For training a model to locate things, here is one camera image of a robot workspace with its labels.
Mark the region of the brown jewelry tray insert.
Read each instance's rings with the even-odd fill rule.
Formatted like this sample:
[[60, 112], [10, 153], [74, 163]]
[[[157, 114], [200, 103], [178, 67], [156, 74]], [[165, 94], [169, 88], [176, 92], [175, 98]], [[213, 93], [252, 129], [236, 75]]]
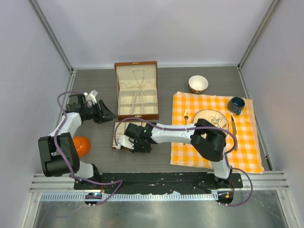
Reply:
[[157, 143], [152, 139], [152, 129], [153, 127], [151, 125], [144, 122], [116, 122], [114, 126], [112, 148], [116, 149], [118, 138], [122, 135], [126, 135], [135, 140], [140, 140], [142, 138], [151, 138], [153, 146]]

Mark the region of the brown jewelry box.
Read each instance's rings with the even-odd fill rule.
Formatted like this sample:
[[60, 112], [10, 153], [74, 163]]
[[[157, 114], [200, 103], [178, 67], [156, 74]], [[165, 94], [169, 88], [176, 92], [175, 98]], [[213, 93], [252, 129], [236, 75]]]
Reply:
[[118, 119], [159, 119], [157, 61], [114, 64], [118, 91]]

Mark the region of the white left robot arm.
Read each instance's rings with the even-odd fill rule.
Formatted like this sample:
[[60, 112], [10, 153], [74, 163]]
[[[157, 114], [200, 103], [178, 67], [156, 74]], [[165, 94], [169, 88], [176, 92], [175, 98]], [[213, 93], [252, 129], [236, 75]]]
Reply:
[[94, 164], [80, 161], [73, 137], [84, 121], [96, 124], [116, 118], [103, 103], [97, 100], [97, 91], [81, 93], [69, 91], [66, 106], [58, 103], [62, 118], [55, 130], [48, 136], [39, 138], [38, 149], [42, 171], [46, 177], [61, 177], [68, 174], [75, 181], [84, 181], [95, 190], [102, 185], [102, 178]]

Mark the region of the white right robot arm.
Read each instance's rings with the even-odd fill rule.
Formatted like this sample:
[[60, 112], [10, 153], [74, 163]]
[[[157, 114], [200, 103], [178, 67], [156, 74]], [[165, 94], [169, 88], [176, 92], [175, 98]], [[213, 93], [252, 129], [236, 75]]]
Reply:
[[128, 148], [131, 152], [148, 153], [153, 144], [182, 143], [191, 145], [199, 155], [210, 161], [214, 170], [214, 181], [224, 188], [231, 181], [232, 170], [228, 167], [224, 154], [228, 131], [215, 127], [206, 119], [199, 119], [189, 125], [163, 125], [146, 123], [138, 126], [128, 124], [124, 135], [118, 139], [118, 147]]

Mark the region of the orange upturned bowl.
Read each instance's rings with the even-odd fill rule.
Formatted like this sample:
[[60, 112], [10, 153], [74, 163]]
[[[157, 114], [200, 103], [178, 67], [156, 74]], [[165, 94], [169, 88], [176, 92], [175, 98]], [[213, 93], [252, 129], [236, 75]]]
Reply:
[[73, 138], [73, 143], [76, 148], [79, 157], [87, 155], [91, 148], [91, 143], [89, 139], [83, 136], [76, 136]]

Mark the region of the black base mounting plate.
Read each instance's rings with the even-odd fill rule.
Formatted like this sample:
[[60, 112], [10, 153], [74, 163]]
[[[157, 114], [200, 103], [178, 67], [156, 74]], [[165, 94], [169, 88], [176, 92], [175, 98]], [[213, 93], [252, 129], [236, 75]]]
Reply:
[[210, 193], [217, 189], [240, 189], [241, 175], [232, 173], [230, 180], [217, 180], [209, 172], [146, 172], [146, 173], [103, 173], [102, 183], [122, 180], [117, 194], [180, 194]]

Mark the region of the gold fork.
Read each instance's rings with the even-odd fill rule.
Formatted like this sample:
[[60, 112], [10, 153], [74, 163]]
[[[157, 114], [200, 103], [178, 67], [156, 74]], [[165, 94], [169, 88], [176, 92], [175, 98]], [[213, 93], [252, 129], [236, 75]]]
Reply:
[[189, 118], [189, 112], [188, 112], [188, 110], [186, 109], [186, 110], [184, 111], [185, 125], [187, 125], [187, 120], [188, 120], [188, 118]]

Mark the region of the decorated ceramic plate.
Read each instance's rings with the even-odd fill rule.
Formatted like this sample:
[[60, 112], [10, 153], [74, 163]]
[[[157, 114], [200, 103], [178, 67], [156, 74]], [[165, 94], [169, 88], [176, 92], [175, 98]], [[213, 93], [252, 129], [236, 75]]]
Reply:
[[205, 119], [215, 127], [229, 130], [229, 122], [227, 118], [218, 111], [210, 109], [201, 110], [195, 114], [193, 123], [196, 123], [199, 119]]

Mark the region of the white ceramic bowl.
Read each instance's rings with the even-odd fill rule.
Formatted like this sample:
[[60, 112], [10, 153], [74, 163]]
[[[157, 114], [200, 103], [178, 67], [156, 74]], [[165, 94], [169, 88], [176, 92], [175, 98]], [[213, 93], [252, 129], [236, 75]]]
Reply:
[[203, 76], [192, 76], [188, 80], [190, 90], [195, 94], [201, 94], [209, 86], [207, 79]]

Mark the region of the gold knife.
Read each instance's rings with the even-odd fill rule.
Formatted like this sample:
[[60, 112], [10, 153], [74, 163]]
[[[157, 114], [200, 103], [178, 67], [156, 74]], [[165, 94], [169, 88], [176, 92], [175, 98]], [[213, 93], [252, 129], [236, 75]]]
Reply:
[[233, 116], [231, 116], [231, 122], [232, 122], [232, 131], [233, 131], [234, 136], [236, 137], [237, 136], [237, 128], [236, 128], [236, 124], [235, 124], [235, 120], [234, 120]]

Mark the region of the yellow checkered cloth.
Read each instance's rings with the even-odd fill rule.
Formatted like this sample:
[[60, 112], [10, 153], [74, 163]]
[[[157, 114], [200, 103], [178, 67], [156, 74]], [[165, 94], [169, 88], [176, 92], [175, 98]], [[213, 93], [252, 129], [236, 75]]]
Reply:
[[237, 150], [228, 154], [229, 164], [245, 172], [262, 173], [264, 168], [259, 148], [253, 101], [245, 99], [244, 109], [240, 115], [236, 115], [227, 108], [230, 99], [230, 96], [195, 95], [177, 92], [173, 96], [172, 124], [185, 124], [184, 111], [186, 109], [189, 112], [187, 124], [193, 123], [193, 118], [197, 112], [210, 109], [222, 113], [227, 118], [229, 131], [232, 132], [231, 116], [233, 116], [237, 128], [238, 145]]

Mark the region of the dark blue mug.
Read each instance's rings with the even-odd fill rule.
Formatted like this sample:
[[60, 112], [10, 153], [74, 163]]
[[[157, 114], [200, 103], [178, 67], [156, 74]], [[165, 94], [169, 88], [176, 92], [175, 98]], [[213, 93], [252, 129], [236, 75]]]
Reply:
[[230, 112], [240, 115], [245, 107], [245, 101], [240, 97], [233, 97], [228, 102], [227, 108]]

